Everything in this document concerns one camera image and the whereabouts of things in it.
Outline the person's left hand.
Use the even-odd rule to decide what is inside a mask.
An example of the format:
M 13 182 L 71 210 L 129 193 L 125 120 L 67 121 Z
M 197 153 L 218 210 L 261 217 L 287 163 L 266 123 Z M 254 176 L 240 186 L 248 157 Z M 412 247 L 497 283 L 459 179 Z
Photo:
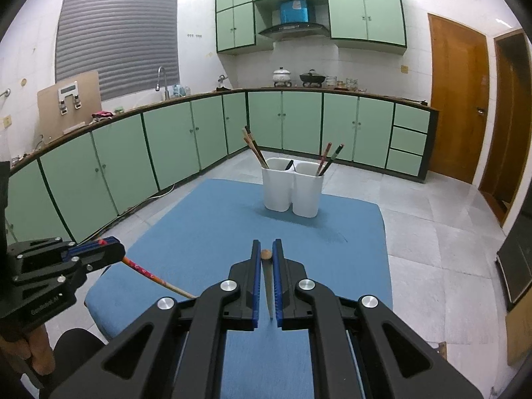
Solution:
M 1 351 L 16 374 L 24 372 L 22 362 L 26 360 L 40 376 L 48 376 L 55 369 L 55 357 L 45 325 L 27 333 L 24 339 L 11 342 L 1 338 Z

